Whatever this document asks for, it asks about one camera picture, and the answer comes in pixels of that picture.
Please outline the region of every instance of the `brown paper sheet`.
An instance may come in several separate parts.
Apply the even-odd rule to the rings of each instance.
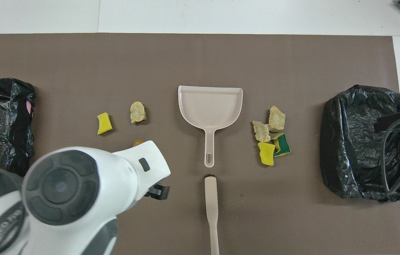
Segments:
[[[0,78],[37,91],[36,158],[67,146],[111,152],[153,140],[172,174],[164,201],[143,198],[118,216],[113,254],[209,254],[203,177],[218,180],[223,255],[400,254],[400,202],[341,199],[323,184],[323,104],[354,84],[398,90],[391,37],[222,34],[0,35]],[[241,115],[216,132],[216,164],[203,165],[204,133],[179,112],[179,85],[242,87]],[[131,124],[141,101],[147,120]],[[263,166],[251,121],[286,114],[292,152]],[[113,130],[96,135],[96,115]]]

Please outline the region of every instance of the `black cable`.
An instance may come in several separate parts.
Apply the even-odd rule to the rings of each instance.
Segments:
[[[0,169],[0,174],[8,177],[11,180],[11,182],[14,184],[16,190],[21,192],[22,184],[19,181],[17,181],[15,174],[5,171],[3,169]],[[12,243],[17,239],[17,237],[20,234],[20,231],[22,230],[24,221],[25,221],[25,208],[23,207],[22,215],[20,215],[19,221],[16,223],[17,229],[14,232],[14,235],[12,236],[12,238],[3,247],[0,248],[0,253],[4,252],[7,248],[9,248],[12,245]],[[0,246],[2,245],[2,242],[4,242],[4,240],[6,239],[6,236],[4,236],[3,239],[0,241]]]
[[[388,126],[388,128],[385,131],[385,134],[383,136],[383,140],[381,141],[381,151],[380,151],[380,169],[381,169],[381,176],[382,176],[382,182],[383,182],[383,188],[384,191],[387,194],[392,194],[396,191],[396,189],[398,189],[398,187],[400,186],[400,177],[396,180],[396,182],[393,184],[393,186],[391,187],[391,189],[389,188],[389,184],[388,184],[388,178],[386,176],[386,166],[385,166],[385,145],[386,145],[386,140],[389,137],[389,134],[391,133],[391,131],[396,127],[400,125],[400,119],[394,121],[390,126]]]

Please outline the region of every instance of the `sponge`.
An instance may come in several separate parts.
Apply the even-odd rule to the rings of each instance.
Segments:
[[[271,133],[281,132],[285,126],[285,114],[279,108],[273,106],[270,109],[270,119],[268,120],[268,129]]]
[[[98,119],[99,119],[98,135],[104,134],[105,132],[113,129],[112,124],[110,123],[110,118],[108,113],[99,114]]]
[[[145,140],[137,140],[137,141],[134,142],[134,144],[132,144],[132,147],[135,147],[135,146],[137,146],[139,144],[142,144],[144,142],[145,142]]]
[[[258,148],[260,148],[261,162],[267,166],[273,166],[274,165],[273,153],[275,146],[270,143],[259,142]]]
[[[271,140],[268,124],[263,124],[261,121],[252,121],[254,126],[255,139],[259,142],[269,142]]]
[[[271,140],[273,140],[275,145],[275,150],[273,155],[274,158],[286,155],[291,152],[285,134],[283,133],[277,134],[275,137],[271,138]]]

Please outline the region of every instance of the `pink object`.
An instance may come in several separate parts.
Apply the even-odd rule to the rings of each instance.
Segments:
[[[27,111],[28,111],[28,113],[31,114],[31,103],[30,103],[30,101],[27,101]]]

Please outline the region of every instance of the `black trash bag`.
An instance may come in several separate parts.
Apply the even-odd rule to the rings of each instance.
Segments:
[[[35,97],[31,84],[0,79],[0,168],[20,176],[28,171],[33,155],[30,123]]]
[[[380,148],[383,132],[375,134],[378,117],[400,112],[400,93],[382,87],[355,85],[326,102],[320,134],[320,168],[329,190],[340,197],[379,202],[400,200],[383,189]],[[400,176],[400,132],[386,142],[389,187]]]

